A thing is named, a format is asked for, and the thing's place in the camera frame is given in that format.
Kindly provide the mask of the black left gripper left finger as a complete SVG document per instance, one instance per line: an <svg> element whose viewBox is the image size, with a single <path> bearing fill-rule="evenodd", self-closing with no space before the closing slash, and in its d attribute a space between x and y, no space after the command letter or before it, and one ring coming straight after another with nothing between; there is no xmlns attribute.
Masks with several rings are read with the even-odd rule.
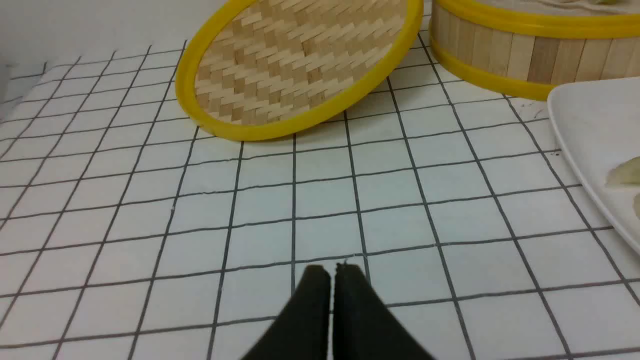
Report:
<svg viewBox="0 0 640 360"><path fill-rule="evenodd" d="M308 265L288 303L244 360L326 360L331 278Z"/></svg>

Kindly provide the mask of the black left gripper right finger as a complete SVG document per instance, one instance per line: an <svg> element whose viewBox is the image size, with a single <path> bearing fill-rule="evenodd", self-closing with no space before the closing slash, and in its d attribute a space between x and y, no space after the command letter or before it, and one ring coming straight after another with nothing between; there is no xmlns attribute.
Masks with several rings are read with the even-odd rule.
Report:
<svg viewBox="0 0 640 360"><path fill-rule="evenodd" d="M334 276L335 360L432 360L387 309L355 264L338 263Z"/></svg>

